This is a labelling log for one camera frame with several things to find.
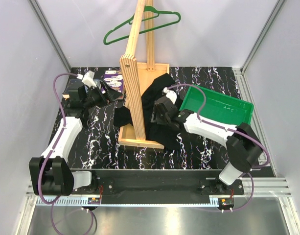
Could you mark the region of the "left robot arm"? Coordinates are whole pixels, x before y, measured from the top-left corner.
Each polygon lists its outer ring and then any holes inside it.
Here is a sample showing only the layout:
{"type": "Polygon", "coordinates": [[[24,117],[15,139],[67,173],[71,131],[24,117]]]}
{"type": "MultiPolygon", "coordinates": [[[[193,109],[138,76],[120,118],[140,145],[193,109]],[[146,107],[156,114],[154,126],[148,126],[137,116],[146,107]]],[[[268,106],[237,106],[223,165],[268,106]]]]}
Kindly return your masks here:
{"type": "Polygon", "coordinates": [[[75,82],[67,89],[60,126],[47,149],[29,162],[34,193],[39,196],[69,196],[82,188],[89,194],[98,190],[99,182],[89,171],[72,172],[67,160],[78,134],[89,116],[89,109],[104,107],[122,96],[104,81],[75,82]]]}

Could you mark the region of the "black t shirt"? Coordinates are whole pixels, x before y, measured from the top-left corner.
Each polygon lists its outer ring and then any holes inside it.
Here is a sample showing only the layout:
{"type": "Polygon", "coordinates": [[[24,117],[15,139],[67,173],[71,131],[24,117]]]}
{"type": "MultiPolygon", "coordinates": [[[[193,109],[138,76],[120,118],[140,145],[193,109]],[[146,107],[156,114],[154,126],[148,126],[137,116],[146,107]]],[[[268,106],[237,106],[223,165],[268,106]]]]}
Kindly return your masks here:
{"type": "MultiPolygon", "coordinates": [[[[171,75],[165,73],[152,82],[141,96],[142,110],[144,116],[144,125],[146,132],[146,140],[156,141],[162,144],[167,150],[180,150],[177,135],[179,131],[172,130],[171,127],[165,125],[162,121],[152,122],[154,120],[153,109],[157,99],[163,97],[163,89],[174,85],[176,81],[171,75]]],[[[127,124],[133,125],[130,110],[122,106],[115,108],[114,126],[122,127],[127,124]]]]}

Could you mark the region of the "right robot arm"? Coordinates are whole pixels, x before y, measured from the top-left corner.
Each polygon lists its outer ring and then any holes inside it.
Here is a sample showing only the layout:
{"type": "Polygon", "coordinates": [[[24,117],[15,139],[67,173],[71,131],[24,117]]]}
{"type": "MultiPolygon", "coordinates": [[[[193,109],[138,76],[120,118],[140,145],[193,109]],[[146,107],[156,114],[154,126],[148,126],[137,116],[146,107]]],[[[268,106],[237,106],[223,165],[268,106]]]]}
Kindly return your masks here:
{"type": "Polygon", "coordinates": [[[263,152],[263,146],[250,125],[223,124],[188,109],[180,111],[166,96],[154,102],[151,121],[168,126],[176,132],[208,138],[226,148],[229,162],[215,182],[215,188],[221,194],[232,190],[235,180],[242,174],[249,173],[263,152]]]}

